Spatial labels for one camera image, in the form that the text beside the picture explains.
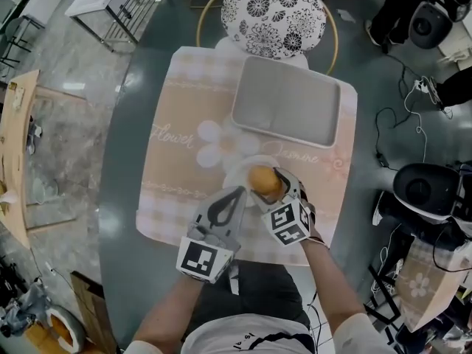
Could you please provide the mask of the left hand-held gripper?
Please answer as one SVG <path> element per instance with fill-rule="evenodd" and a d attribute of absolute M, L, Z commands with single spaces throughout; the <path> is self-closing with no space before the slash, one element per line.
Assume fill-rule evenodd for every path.
<path fill-rule="evenodd" d="M 198 205 L 181 238 L 177 270 L 203 282 L 217 282 L 240 250 L 247 197 L 243 186 L 226 187 Z"/>

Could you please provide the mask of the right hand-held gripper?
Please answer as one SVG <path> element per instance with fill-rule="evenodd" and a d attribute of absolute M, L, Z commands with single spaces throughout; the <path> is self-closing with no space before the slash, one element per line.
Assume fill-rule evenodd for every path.
<path fill-rule="evenodd" d="M 251 191 L 252 200 L 262 212 L 262 221 L 271 236 L 281 245 L 289 246 L 309 238 L 310 210 L 302 203 L 299 179 L 288 170 L 275 167 L 280 180 L 282 198 Z"/>

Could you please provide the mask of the white round plate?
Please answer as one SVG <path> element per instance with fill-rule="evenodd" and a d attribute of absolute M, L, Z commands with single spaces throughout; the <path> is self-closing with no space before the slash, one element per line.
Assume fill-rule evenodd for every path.
<path fill-rule="evenodd" d="M 233 186 L 245 187 L 248 194 L 247 201 L 246 201 L 247 208 L 251 208 L 256 205 L 256 203 L 251 198 L 250 192 L 252 191 L 252 189 L 248 182 L 249 170 L 251 167 L 255 165 L 264 165 L 264 166 L 272 167 L 273 169 L 275 167 L 279 167 L 278 162 L 271 156 L 266 156 L 266 155 L 250 156 L 244 159 L 243 161 L 237 163 L 234 167 L 232 167 L 231 170 L 227 173 L 223 181 L 223 188 L 233 187 Z"/>

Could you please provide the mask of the person's right forearm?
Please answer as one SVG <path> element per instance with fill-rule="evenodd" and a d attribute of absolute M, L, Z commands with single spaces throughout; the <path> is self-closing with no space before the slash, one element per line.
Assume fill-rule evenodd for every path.
<path fill-rule="evenodd" d="M 364 306 L 336 265 L 330 250 L 319 240 L 300 242 L 310 266 L 320 305 L 331 333 L 335 333 L 351 316 L 365 313 Z"/>

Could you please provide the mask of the person's left forearm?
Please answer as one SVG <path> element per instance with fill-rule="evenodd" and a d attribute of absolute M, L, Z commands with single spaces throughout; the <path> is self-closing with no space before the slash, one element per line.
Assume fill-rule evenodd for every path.
<path fill-rule="evenodd" d="M 144 341 L 173 354 L 188 327 L 204 284 L 181 275 L 167 295 L 143 319 L 133 341 Z"/>

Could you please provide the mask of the peach floral tablecloth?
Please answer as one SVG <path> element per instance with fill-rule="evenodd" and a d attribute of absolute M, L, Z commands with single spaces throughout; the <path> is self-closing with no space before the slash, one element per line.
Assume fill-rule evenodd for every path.
<path fill-rule="evenodd" d="M 471 269 L 472 242 L 448 251 L 414 239 L 395 280 L 408 330 L 419 330 L 439 316 Z"/>
<path fill-rule="evenodd" d="M 316 228 L 331 243 L 350 171 L 358 95 L 343 81 L 336 142 L 330 148 L 250 131 L 231 112 L 248 57 L 183 46 L 171 58 L 153 120 L 136 227 L 178 245 L 200 201 L 223 188 L 227 173 L 250 156 L 274 158 L 305 186 Z"/>

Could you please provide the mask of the grey rectangular tray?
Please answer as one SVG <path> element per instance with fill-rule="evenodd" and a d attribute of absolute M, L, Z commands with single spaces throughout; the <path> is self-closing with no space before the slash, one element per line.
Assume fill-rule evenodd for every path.
<path fill-rule="evenodd" d="M 336 142 L 341 84 L 327 75 L 250 56 L 243 63 L 234 124 L 316 148 Z"/>

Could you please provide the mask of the person's dark trousers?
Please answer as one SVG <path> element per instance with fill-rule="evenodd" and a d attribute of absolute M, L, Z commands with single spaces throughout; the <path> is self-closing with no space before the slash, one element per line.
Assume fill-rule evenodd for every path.
<path fill-rule="evenodd" d="M 228 271 L 215 284 L 205 284 L 186 335 L 207 322 L 243 314 L 286 319 L 309 327 L 302 297 L 285 266 L 245 260 L 237 260 L 235 264 L 239 294 L 232 293 Z"/>

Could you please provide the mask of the person's white shirt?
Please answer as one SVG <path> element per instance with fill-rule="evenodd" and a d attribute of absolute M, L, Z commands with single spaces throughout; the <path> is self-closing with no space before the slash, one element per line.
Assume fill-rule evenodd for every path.
<path fill-rule="evenodd" d="M 357 313 L 333 335 L 336 354 L 397 354 Z M 188 335 L 180 354 L 316 354 L 306 326 L 287 319 L 240 314 L 207 322 Z"/>

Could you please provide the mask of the brown cardboard box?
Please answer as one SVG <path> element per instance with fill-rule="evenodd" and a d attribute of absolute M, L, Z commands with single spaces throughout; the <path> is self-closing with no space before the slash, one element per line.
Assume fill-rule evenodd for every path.
<path fill-rule="evenodd" d="M 120 354 L 105 303 L 103 287 L 78 271 L 69 274 L 88 337 L 104 354 Z"/>

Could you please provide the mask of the black white floral cushion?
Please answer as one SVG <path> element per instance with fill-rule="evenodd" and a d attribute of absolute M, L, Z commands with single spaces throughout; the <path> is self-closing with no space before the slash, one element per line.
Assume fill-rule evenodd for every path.
<path fill-rule="evenodd" d="M 321 0 L 223 0 L 221 21 L 239 49 L 281 60 L 312 50 L 327 15 Z"/>

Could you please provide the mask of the gold-framed chair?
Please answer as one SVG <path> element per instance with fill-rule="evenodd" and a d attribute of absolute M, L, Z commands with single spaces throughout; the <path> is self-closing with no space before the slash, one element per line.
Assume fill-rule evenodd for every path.
<path fill-rule="evenodd" d="M 212 5 L 213 5 L 214 1 L 215 0 L 209 0 L 206 3 L 206 5 L 203 7 L 203 10 L 202 10 L 202 12 L 200 14 L 200 17 L 198 19 L 197 29 L 195 31 L 195 44 L 196 44 L 197 47 L 201 47 L 201 29 L 202 29 L 202 25 L 203 25 L 205 16 L 207 14 L 207 11 L 210 8 L 212 8 Z M 326 75 L 330 75 L 332 73 L 335 65 L 336 65 L 336 61 L 337 61 L 338 54 L 339 54 L 339 34 L 338 34 L 336 22 L 333 18 L 333 15 L 332 15 L 329 7 L 325 4 L 324 1 L 322 1 L 322 6 L 323 6 L 323 9 L 325 11 L 325 14 L 327 15 L 327 18 L 328 18 L 330 24 L 331 24 L 332 31 L 333 31 L 333 47 L 334 47 L 333 58 L 332 58 L 329 69 L 325 72 Z"/>

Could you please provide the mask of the white power strip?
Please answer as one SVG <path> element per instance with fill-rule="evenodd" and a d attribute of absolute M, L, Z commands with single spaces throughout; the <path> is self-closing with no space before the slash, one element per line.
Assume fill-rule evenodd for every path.
<path fill-rule="evenodd" d="M 437 84 L 433 77 L 422 76 L 419 80 L 415 80 L 414 87 L 423 93 L 430 94 L 434 99 L 438 99 Z"/>

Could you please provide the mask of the orange and white shell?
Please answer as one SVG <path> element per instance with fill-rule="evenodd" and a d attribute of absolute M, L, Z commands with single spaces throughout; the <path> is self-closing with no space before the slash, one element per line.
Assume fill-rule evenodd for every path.
<path fill-rule="evenodd" d="M 69 354 L 78 354 L 85 347 L 86 331 L 82 323 L 67 309 L 51 306 L 46 320 L 57 336 L 60 347 Z"/>

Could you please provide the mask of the grey machine part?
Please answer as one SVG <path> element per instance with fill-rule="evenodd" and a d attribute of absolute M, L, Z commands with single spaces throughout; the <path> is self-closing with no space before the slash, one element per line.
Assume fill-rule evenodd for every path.
<path fill-rule="evenodd" d="M 36 322 L 46 324 L 48 306 L 44 284 L 37 278 L 25 294 L 11 299 L 5 308 L 0 307 L 0 333 L 6 338 L 22 336 Z"/>

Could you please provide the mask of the light wooden bench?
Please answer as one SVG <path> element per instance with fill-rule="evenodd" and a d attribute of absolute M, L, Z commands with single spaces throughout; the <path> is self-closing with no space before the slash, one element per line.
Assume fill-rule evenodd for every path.
<path fill-rule="evenodd" d="M 8 83 L 0 117 L 0 223 L 27 249 L 24 160 L 38 76 L 35 70 Z"/>

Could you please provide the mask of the black metal chair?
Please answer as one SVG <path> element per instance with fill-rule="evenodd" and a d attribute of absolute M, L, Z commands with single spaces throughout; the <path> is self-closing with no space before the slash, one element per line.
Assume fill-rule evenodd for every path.
<path fill-rule="evenodd" d="M 5 31 L 0 34 L 0 63 L 15 68 L 14 63 L 20 63 L 19 60 L 9 57 L 10 50 L 17 47 L 26 52 L 31 52 L 25 45 L 28 41 L 22 38 L 23 32 L 30 25 L 30 19 L 26 16 L 14 18 L 7 26 Z"/>

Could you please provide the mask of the black folding frame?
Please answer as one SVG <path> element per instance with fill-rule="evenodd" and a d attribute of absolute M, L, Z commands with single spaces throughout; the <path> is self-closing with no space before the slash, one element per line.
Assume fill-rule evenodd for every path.
<path fill-rule="evenodd" d="M 374 328 L 379 333 L 385 333 L 387 344 L 400 353 L 401 350 L 392 334 L 392 329 L 395 332 L 399 331 L 395 323 L 401 317 L 400 302 L 398 296 L 391 295 L 388 289 L 388 286 L 395 285 L 395 281 L 387 275 L 379 274 L 371 265 L 368 266 L 368 270 L 378 286 L 378 295 L 381 299 L 378 301 L 376 296 L 372 295 L 369 299 L 370 303 L 364 304 L 365 311 L 369 317 L 373 318 Z"/>

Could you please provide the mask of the white metal-frame cabinet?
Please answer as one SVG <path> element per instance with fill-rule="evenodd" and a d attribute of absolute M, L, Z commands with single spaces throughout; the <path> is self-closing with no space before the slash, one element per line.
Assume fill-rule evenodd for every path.
<path fill-rule="evenodd" d="M 74 0 L 65 15 L 108 51 L 139 42 L 137 33 L 161 0 Z"/>

